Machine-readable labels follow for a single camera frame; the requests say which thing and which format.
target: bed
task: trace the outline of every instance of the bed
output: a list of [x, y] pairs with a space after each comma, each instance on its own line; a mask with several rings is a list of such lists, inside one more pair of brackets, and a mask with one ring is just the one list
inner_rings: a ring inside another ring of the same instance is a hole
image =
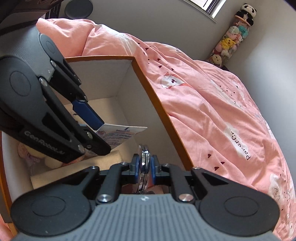
[[40, 19], [37, 28], [64, 57], [134, 56], [193, 165], [269, 194], [281, 211], [274, 234], [284, 241], [296, 235], [296, 198], [289, 168], [237, 76], [192, 60], [173, 46], [143, 42], [90, 20]]

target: panda plush toy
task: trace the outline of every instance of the panda plush toy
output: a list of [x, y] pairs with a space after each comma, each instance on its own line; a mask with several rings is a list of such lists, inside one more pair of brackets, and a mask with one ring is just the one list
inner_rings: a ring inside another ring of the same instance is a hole
[[257, 10], [255, 8], [245, 3], [236, 15], [246, 20], [252, 26], [254, 24], [253, 18], [256, 16], [256, 12]]

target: gray wall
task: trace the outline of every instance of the gray wall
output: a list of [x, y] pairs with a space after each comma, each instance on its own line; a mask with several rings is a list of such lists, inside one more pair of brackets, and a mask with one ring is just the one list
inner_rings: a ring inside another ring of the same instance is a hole
[[229, 28], [234, 14], [246, 2], [226, 0], [215, 17], [215, 23], [183, 0], [91, 1], [94, 10], [89, 19], [97, 24], [105, 24], [143, 41], [175, 46], [192, 59], [200, 60], [207, 58]]
[[249, 36], [226, 65], [258, 105], [296, 180], [296, 11], [282, 0], [257, 8]]

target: panda head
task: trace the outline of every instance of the panda head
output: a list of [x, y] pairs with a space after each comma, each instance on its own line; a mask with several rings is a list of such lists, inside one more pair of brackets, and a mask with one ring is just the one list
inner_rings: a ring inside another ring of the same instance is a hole
[[242, 10], [247, 11], [249, 14], [252, 15], [252, 17], [256, 16], [256, 12], [257, 10], [255, 8], [253, 8], [251, 5], [245, 3], [244, 5], [242, 5]]

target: silver bolt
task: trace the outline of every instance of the silver bolt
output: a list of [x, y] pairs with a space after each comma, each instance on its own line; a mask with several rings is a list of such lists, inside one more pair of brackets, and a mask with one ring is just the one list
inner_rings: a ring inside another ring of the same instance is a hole
[[193, 200], [193, 196], [191, 194], [184, 193], [179, 195], [179, 200], [182, 202], [190, 202]]
[[87, 131], [86, 133], [87, 133], [87, 135], [88, 135], [88, 137], [89, 137], [90, 139], [93, 138], [93, 137], [92, 137], [92, 134], [91, 134], [89, 131]]
[[82, 154], [85, 153], [85, 150], [84, 150], [83, 145], [79, 144], [79, 145], [78, 145], [78, 149], [79, 149], [79, 151], [80, 151]]
[[57, 67], [57, 64], [56, 64], [54, 61], [51, 60], [50, 63], [51, 63], [51, 65], [52, 65], [54, 68]]
[[47, 81], [44, 78], [40, 77], [39, 81], [43, 86], [45, 86], [45, 87], [47, 86]]
[[101, 194], [100, 196], [98, 196], [99, 202], [110, 202], [111, 199], [112, 199], [112, 197], [108, 194]]

